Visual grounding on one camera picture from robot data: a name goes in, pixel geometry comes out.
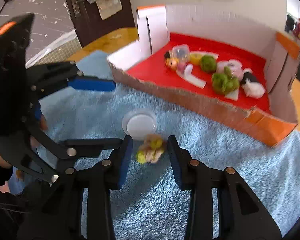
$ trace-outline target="yellow toy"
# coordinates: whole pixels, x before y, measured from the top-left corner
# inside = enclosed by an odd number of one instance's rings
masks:
[[[200,61],[202,59],[202,54],[201,53],[190,53],[190,63],[192,65],[200,65]]]
[[[140,164],[157,163],[164,153],[165,142],[158,134],[149,134],[138,149],[136,160]]]

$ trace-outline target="white plastic piece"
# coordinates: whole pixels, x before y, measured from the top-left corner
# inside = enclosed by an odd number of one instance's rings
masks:
[[[157,129],[157,117],[147,108],[130,111],[122,119],[122,129],[134,140],[142,141]]]
[[[228,65],[231,66],[233,69],[242,68],[242,63],[238,60],[235,60],[235,59],[229,60]]]
[[[199,88],[204,88],[206,85],[206,82],[204,80],[199,79],[196,76],[192,75],[191,74],[192,69],[193,69],[193,65],[189,64],[186,66],[184,73],[181,73],[178,70],[176,71],[176,73],[179,77],[183,78],[185,81],[193,84],[194,86],[199,87]]]
[[[242,87],[246,96],[250,98],[259,99],[266,92],[265,88],[260,83],[250,82],[249,79],[246,80],[246,83]]]
[[[185,77],[190,76],[192,70],[193,70],[193,65],[192,64],[187,65],[186,68],[185,68],[185,71],[184,71]]]
[[[231,99],[233,101],[238,101],[238,99],[239,99],[239,89],[225,95],[225,98]]]

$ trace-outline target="crumpled yellow toy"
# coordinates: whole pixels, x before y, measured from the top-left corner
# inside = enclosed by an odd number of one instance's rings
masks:
[[[136,160],[140,164],[157,163],[164,153],[165,142],[158,134],[149,134],[138,149]]]

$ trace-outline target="plastic container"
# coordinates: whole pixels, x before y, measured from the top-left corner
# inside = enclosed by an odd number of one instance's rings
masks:
[[[122,119],[122,129],[134,140],[143,141],[148,134],[155,133],[157,117],[147,108],[130,111]]]
[[[190,49],[189,46],[184,44],[184,45],[179,45],[179,46],[174,46],[172,48],[172,57],[176,57],[179,59],[180,62],[189,62],[190,60]]]

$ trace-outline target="cardboard box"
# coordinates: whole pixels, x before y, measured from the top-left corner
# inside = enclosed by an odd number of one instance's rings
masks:
[[[164,98],[269,146],[278,144],[298,125],[290,88],[300,61],[300,46],[288,36],[233,13],[212,11],[206,5],[141,7],[137,13],[139,40],[108,56],[116,82]],[[168,86],[150,76],[148,80],[133,74],[134,68],[140,69],[147,61],[155,62],[162,50],[171,45],[170,39],[178,36],[175,33],[202,38],[203,43],[219,44],[222,48],[228,46],[249,55],[252,62],[263,62],[260,73],[267,90],[267,110],[261,110],[257,101],[252,107],[242,107],[217,95],[207,96],[198,88]]]

